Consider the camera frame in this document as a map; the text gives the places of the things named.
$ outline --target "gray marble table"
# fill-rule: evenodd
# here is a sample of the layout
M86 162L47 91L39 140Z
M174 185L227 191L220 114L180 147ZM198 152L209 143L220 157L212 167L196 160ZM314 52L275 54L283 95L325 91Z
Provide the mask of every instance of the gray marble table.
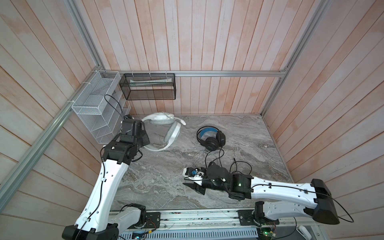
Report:
M131 163L124 174L112 210L129 203L145 205L149 210L198 209L254 207L255 200L241 202L228 198L225 192L207 189L205 195L183 185L182 170L185 167L205 166L205 148L196 140L196 131L206 125L218 127L227 139L221 158L223 167L229 169L233 158L247 161L252 165L251 175L290 182L288 172L280 158L276 146L259 115L247 116L180 116L187 123L181 127L176 141L162 152L151 152L142 148L143 157ZM170 125L159 126L146 121L146 129L151 143L164 146L162 140ZM214 157L208 156L207 162ZM245 163L238 163L239 170L248 173Z

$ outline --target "wall-mounted organizer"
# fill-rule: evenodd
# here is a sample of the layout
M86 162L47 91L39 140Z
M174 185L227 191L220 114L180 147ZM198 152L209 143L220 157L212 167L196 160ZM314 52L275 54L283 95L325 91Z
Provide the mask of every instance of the wall-mounted organizer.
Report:
M124 108L122 91L113 94L120 80L116 71L97 71L74 102L72 109L100 144L109 143L121 129L121 121L131 109Z
M120 87L127 100L175 100L176 82L173 73L126 73Z

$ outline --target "ear cushion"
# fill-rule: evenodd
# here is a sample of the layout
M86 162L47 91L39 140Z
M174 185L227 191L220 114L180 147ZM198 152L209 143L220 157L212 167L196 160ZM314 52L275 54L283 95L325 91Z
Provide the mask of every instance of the ear cushion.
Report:
M177 126L177 122L172 123L172 125L171 125L170 128L168 129L167 134L166 134L165 137L164 137L164 142L168 142L168 140L169 140L170 137L172 136L173 131L175 131L176 126Z
M209 151L215 151L215 150L217 150L219 148L219 143L218 143L216 138L214 138L214 137L207 137L207 139L205 140L205 147Z
M168 125L171 123L174 123L175 119L160 119L160 120L149 120L150 124L156 124L156 125Z

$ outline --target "black cable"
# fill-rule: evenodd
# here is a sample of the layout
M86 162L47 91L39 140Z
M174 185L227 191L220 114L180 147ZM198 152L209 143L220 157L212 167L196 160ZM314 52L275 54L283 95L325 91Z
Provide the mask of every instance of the black cable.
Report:
M137 150L137 152L140 153L141 156L138 159L133 159L131 162L137 162L138 160L140 160L143 157L143 153L139 149Z
M347 210L345 210L345 208L344 208L344 207L343 207L343 206L342 206L336 199L334 199L333 197L328 196L328 195L326 195L326 194L319 193L319 192L314 192L314 191L308 191L308 190L300 189L300 188L297 188L297 187L281 186L281 185L268 185L268 184L256 184L256 185L252 186L252 187L249 189L249 191L251 191L252 188L254 188L254 187L256 187L256 186L260 186L260 185L262 185L262 186L266 185L266 186L271 186L271 187L287 187L287 188L292 188L292 189L301 190L301 191L303 191L303 192L307 191L307 192L311 192L311 193L315 193L315 194L319 194L319 195L327 196L327 197L331 198L332 200L334 200L334 201L335 201L335 202L336 202L336 203L337 203L337 204L338 204L338 205L345 211L345 213L348 214L348 216L350 217L350 219L351 219L352 221L346 220L346 219L344 219L344 218L338 216L339 219L343 219L344 221L351 222L351 223L355 222L355 221L353 220L353 218L351 217L351 215L347 212Z
M231 172L231 174L232 174L232 173L235 173L235 172L239 172L239 173L243 174L242 172L240 172L240 171L237 170L237 163L238 163L238 162L244 162L244 161L236 161L235 158L233 158L233 161L234 161L234 162L231 164L231 167L229 168L229 171L231 172L232 166L233 166L234 164L236 165L236 170L233 171L233 172ZM249 171L249 173L248 173L248 175L250 175L251 172L252 172L252 166L251 166L248 162L244 162L244 163L248 164L248 165L251 167L251 171Z
M292 231L290 234L288 234L287 236L278 237L278 238L274 238L274 239L271 239L271 240L276 240L276 239L281 239L281 238L285 238L285 237L289 237L289 236L291 236L291 235L296 231L296 227L297 227L297 221L296 221L296 218L295 218L295 217L293 217L293 218L295 219L295 228L293 229L293 231Z
M118 104L119 104L119 107L120 107L120 109L121 109L121 113L114 107L114 106L112 106L112 104L110 104L110 102L105 98L105 96L110 96L111 98L113 98ZM120 116L122 116L122 118L123 119L125 119L125 116L124 116L124 114L123 114L123 112L122 112L122 107L121 107L121 105L120 105L120 103L119 103L119 101L117 101L114 97L112 97L111 95L109 95L109 94L105 94L104 95L104 99L107 101L107 103L120 115Z
M204 160L204 162L205 162L205 167L206 167L206 168L208 168L208 166L207 166L207 157L208 157L208 155L209 155L211 152L213 152L213 151L208 152L208 153L206 154L206 156L205 156L205 160ZM211 162L214 162L215 160L219 159L219 161L220 161L220 166L223 167L223 165L221 164L221 160L220 160L220 158L223 157L224 154L225 154L224 150L223 150L222 148L220 148L220 151L218 152L218 157L215 158L214 160L212 160Z

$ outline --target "metal frame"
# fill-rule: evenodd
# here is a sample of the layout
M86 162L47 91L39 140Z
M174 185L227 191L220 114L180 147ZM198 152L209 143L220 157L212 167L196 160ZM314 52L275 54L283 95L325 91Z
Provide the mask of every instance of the metal frame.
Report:
M268 112L270 106L272 105L272 102L276 98L279 90L281 89L283 83L285 82L286 78L288 77L289 73L291 72L292 68L295 66L297 60L303 53L304 48L307 46L309 40L311 39L319 21L323 18L325 11L329 7L330 0L321 0L319 3L314 15L312 16L312 19L310 23L308 24L303 36L300 39L299 44L295 48L291 58L288 61L287 67L284 68L285 75L281 77L278 82L276 83L271 95L269 96L267 102L265 103L264 109L261 113L261 116L265 116Z
M279 81L276 84L271 96L269 97L266 106L262 112L264 116L271 103L275 99L278 91L280 90L282 84L284 83L286 77L289 75L292 67L297 62L297 59L301 55L303 49L305 48L308 40L312 36L318 22L322 18L327 6L329 5L329 0L322 0L314 16L311 19L310 24L308 25L303 37L301 38L298 46L296 47L292 57L290 58L287 67L284 70L278 71L134 71L135 73L174 73L177 77L279 77ZM79 13L77 4L74 0L66 0L65 4L71 12L71 15L79 28L79 31L84 38L88 48L90 49L93 58L97 66L92 70L92 72L87 76L85 81L91 79L96 70L104 70L102 61L100 60L99 54L96 51L95 45L92 42L92 39L89 35L89 32L86 29L84 21ZM132 71L119 71L121 73L132 73ZM5 208L7 203L11 200L17 189L21 186L23 181L26 179L30 171L33 169L37 161L43 155L45 150L51 144L57 133L60 131L66 120L69 118L72 111L73 101L77 98L78 94L85 87L85 84L82 84L72 95L70 101L68 101L60 112L56 115L50 125L40 134L37 140L33 145L28 149L28 151L23 155L18 164L13 168L13 170L8 174L6 179L2 182L0 188L0 212Z
M285 72L276 71L120 71L119 73L173 73L175 77L283 77Z

